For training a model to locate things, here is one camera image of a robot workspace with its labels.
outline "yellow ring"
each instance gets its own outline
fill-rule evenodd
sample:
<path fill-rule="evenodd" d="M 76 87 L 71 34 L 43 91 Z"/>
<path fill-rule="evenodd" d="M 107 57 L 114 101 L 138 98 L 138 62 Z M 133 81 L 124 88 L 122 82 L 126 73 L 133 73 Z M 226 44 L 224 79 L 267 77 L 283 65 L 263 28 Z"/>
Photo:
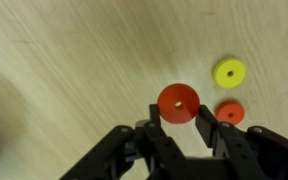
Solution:
<path fill-rule="evenodd" d="M 213 70 L 215 82 L 223 88 L 234 88 L 240 85 L 246 75 L 244 64 L 234 58 L 224 59 Z"/>

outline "black robotic claw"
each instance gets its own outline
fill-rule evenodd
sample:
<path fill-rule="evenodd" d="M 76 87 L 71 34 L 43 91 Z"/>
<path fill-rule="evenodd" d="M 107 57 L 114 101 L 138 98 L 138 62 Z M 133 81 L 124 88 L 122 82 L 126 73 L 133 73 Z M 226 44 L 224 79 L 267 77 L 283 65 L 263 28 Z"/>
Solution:
<path fill-rule="evenodd" d="M 117 180 L 144 158 L 149 180 L 288 180 L 288 139 L 260 126 L 240 131 L 201 105 L 195 126 L 211 158 L 186 158 L 161 128 L 159 109 L 135 129 L 117 126 L 61 180 Z"/>

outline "orange object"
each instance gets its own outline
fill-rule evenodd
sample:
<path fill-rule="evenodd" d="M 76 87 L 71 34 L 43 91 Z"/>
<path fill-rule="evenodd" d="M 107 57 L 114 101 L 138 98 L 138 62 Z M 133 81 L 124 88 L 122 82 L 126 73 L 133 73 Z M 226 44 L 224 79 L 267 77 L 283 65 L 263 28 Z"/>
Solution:
<path fill-rule="evenodd" d="M 191 121 L 197 115 L 200 100 L 190 86 L 172 84 L 161 92 L 157 105 L 161 116 L 167 122 L 183 124 Z"/>
<path fill-rule="evenodd" d="M 245 115 L 243 106 L 236 101 L 225 101 L 215 110 L 215 116 L 219 121 L 227 121 L 234 125 L 240 123 Z"/>

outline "light wood surface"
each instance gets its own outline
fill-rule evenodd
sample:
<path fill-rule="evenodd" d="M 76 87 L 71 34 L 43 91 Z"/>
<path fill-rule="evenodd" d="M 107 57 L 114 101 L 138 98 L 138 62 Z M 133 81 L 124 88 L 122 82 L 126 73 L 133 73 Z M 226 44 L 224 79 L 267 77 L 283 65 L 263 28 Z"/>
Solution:
<path fill-rule="evenodd" d="M 246 64 L 241 86 L 212 80 L 224 57 Z M 0 0 L 0 180 L 60 178 L 172 83 L 288 137 L 288 1 Z M 211 155 L 194 122 L 163 127 L 185 155 Z"/>

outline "wooden table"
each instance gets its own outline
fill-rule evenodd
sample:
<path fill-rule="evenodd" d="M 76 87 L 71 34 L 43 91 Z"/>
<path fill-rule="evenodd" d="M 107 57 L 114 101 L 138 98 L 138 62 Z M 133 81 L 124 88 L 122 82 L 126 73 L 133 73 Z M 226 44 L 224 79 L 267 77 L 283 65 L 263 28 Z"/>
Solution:
<path fill-rule="evenodd" d="M 247 66 L 237 88 L 212 79 L 225 57 Z M 0 0 L 0 180 L 60 178 L 172 83 L 288 137 L 288 1 Z M 163 127 L 185 155 L 211 155 L 194 122 Z M 146 175 L 141 161 L 124 179 Z"/>

